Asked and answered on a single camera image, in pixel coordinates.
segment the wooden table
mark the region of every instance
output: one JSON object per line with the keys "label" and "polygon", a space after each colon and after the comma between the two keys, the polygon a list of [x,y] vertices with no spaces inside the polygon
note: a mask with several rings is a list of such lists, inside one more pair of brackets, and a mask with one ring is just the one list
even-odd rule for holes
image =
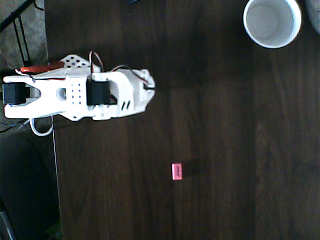
{"label": "wooden table", "polygon": [[54,118],[65,240],[320,239],[320,36],[301,0],[296,40],[259,47],[246,2],[45,2],[50,60],[96,50],[157,83],[145,113]]}

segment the white mug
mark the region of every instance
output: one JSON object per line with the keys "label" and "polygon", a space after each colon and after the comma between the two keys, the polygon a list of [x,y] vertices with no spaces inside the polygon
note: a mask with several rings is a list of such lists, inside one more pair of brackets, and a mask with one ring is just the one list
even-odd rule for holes
{"label": "white mug", "polygon": [[243,24],[250,38],[262,47],[277,49],[291,43],[302,22],[295,0],[249,0]]}

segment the white plastic part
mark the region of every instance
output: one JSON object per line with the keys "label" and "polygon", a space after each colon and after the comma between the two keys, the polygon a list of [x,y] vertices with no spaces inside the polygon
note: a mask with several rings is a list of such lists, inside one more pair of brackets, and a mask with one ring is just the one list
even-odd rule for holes
{"label": "white plastic part", "polygon": [[295,0],[249,0],[243,24],[258,45],[276,49],[291,43],[299,33],[301,10]]}
{"label": "white plastic part", "polygon": [[[62,115],[71,121],[85,117],[93,120],[108,120],[142,113],[155,95],[155,81],[147,69],[133,71],[148,82],[147,89],[131,70],[100,72],[93,67],[92,81],[109,81],[110,93],[117,99],[116,105],[87,105],[87,79],[91,74],[90,62],[75,54],[68,55],[62,61],[64,68],[34,75],[35,82],[29,76],[6,76],[5,83],[25,83],[30,87],[30,97],[26,103],[7,104],[4,114],[12,119],[30,119],[32,131],[45,136],[34,128],[36,118]],[[65,80],[37,80],[38,78],[65,78]]]}
{"label": "white plastic part", "polygon": [[310,22],[320,34],[320,0],[306,0],[305,3]]}

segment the pink block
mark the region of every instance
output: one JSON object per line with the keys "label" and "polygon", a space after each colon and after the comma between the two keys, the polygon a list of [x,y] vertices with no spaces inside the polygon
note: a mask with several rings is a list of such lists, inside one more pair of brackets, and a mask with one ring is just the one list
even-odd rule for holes
{"label": "pink block", "polygon": [[172,163],[172,179],[182,180],[182,163]]}

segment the floor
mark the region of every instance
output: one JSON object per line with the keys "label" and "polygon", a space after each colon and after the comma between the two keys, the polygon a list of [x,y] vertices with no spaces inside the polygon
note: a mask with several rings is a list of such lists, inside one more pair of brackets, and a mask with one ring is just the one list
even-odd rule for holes
{"label": "floor", "polygon": [[[25,0],[0,0],[0,21],[3,21],[10,15],[11,11],[18,8]],[[44,7],[43,0],[37,0],[37,5],[41,8]],[[48,63],[47,54],[47,40],[46,40],[46,27],[45,27],[45,12],[38,10],[32,4],[21,15],[21,20],[25,32],[25,38],[30,55],[30,60],[34,65],[42,65]],[[23,60],[19,51],[18,42],[16,40],[15,30],[13,24],[6,30],[0,33],[0,71],[12,70],[23,66]],[[19,121],[18,119],[7,119],[4,116],[3,103],[0,102],[0,122],[5,124],[14,124]],[[51,124],[51,119],[41,119],[38,121],[38,128],[46,128]],[[7,137],[17,132],[29,131],[30,127],[14,128],[6,133],[0,134],[0,138]]]}
{"label": "floor", "polygon": [[[3,21],[10,15],[11,11],[18,8],[25,0],[0,0],[0,21]],[[40,8],[44,7],[44,0],[37,0],[37,5]],[[45,12],[38,10],[32,4],[21,15],[25,38],[29,50],[30,60],[34,65],[42,65],[48,63],[47,40],[45,27]],[[10,25],[6,30],[0,33],[0,71],[12,70],[23,66],[22,57],[20,55],[18,42],[16,40],[15,30],[13,25]],[[5,118],[3,102],[0,101],[0,122],[5,124],[14,124],[19,119]],[[51,118],[41,119],[38,121],[39,128],[46,128],[51,124]],[[0,130],[6,129],[6,126],[1,125]],[[36,147],[35,151],[40,153],[43,159],[46,171],[49,173],[52,184],[56,183],[56,170],[54,163],[53,142],[50,139],[40,140],[31,132],[29,125],[19,129],[15,127],[5,133],[0,134],[0,142],[4,141],[8,136],[23,135],[28,138]],[[0,240],[7,240],[8,236],[3,223],[0,221]]]}

